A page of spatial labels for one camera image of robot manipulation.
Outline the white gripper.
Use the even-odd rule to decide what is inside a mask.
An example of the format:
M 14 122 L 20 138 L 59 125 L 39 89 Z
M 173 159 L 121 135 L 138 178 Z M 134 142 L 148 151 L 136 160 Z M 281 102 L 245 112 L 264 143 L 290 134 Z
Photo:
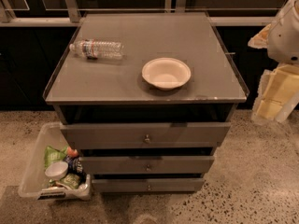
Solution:
M 289 0 L 248 46 L 267 49 L 268 56 L 280 63 L 273 71 L 263 71 L 251 118 L 283 122 L 299 104 L 299 0 Z

